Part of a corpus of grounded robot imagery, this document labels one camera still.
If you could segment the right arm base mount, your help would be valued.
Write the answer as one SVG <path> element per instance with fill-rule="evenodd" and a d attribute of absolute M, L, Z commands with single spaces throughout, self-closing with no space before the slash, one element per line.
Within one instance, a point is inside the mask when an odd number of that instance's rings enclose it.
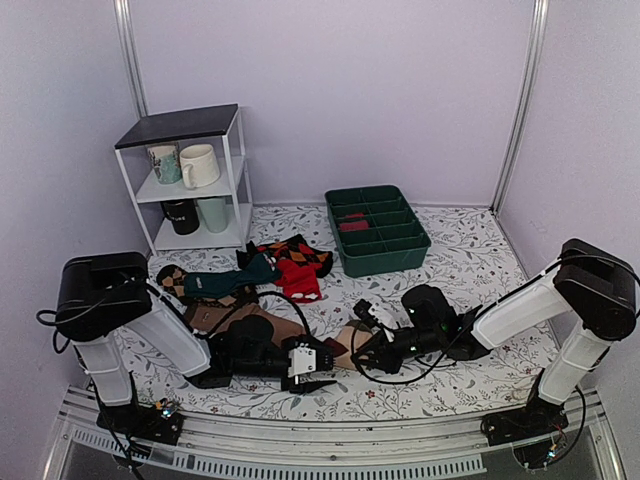
<path fill-rule="evenodd" d="M 480 431 L 495 446 L 558 432 L 568 425 L 563 405 L 534 399 L 523 407 L 483 416 Z"/>

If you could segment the beige striped sock pair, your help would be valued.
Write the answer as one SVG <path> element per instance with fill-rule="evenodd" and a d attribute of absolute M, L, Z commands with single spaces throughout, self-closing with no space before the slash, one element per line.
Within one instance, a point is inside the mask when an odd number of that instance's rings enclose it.
<path fill-rule="evenodd" d="M 337 368 L 355 371 L 352 354 L 373 337 L 372 330 L 355 320 L 347 322 L 334 337 L 327 337 L 323 343 L 328 346 Z"/>

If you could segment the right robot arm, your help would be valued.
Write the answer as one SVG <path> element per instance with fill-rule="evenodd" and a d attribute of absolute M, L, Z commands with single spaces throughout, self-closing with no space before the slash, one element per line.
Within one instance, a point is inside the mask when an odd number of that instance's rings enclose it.
<path fill-rule="evenodd" d="M 357 371 L 367 368 L 395 374 L 403 361 L 440 352 L 457 362 L 479 359 L 512 337 L 548 319 L 574 313 L 578 321 L 558 356 L 543 369 L 517 415 L 517 427 L 537 436 L 552 424 L 562 405 L 611 345 L 630 336 L 639 318 L 639 277 L 619 258 L 579 239 L 566 241 L 558 258 L 525 284 L 486 307 L 458 314 L 442 291 L 427 284 L 408 290 L 401 304 L 410 326 L 383 324 L 384 310 L 364 300 L 354 312 L 377 328 L 368 341 L 352 348 Z"/>

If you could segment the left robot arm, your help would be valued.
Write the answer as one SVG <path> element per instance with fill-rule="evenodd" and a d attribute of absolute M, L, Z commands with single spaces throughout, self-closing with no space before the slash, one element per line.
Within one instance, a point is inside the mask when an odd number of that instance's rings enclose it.
<path fill-rule="evenodd" d="M 78 257 L 62 271 L 53 325 L 78 349 L 96 382 L 111 419 L 128 434 L 148 426 L 146 408 L 132 399 L 133 386 L 114 333 L 127 327 L 171 361 L 199 389 L 222 388 L 236 374 L 274 377 L 283 390 L 306 394 L 327 380 L 301 376 L 330 371 L 331 349 L 310 335 L 290 336 L 277 346 L 272 324 L 250 314 L 224 332 L 199 335 L 179 311 L 148 282 L 147 262 L 138 252 Z"/>

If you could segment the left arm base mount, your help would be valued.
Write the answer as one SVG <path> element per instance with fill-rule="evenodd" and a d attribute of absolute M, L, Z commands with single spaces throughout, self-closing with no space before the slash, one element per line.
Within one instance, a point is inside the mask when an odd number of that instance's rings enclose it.
<path fill-rule="evenodd" d="M 176 446 L 182 432 L 184 416 L 177 406 L 166 399 L 153 406 L 131 402 L 122 406 L 104 406 L 96 424 L 105 430 L 134 439 Z"/>

